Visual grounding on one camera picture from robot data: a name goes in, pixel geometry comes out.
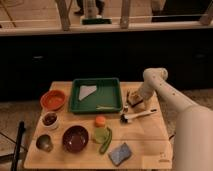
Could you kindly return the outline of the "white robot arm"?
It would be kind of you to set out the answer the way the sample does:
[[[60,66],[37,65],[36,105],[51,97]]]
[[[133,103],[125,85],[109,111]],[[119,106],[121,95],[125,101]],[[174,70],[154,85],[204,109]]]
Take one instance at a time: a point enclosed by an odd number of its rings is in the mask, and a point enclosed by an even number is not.
[[[165,68],[147,68],[137,94],[148,100],[157,92],[178,113],[173,146],[174,171],[213,171],[213,110],[166,82]]]

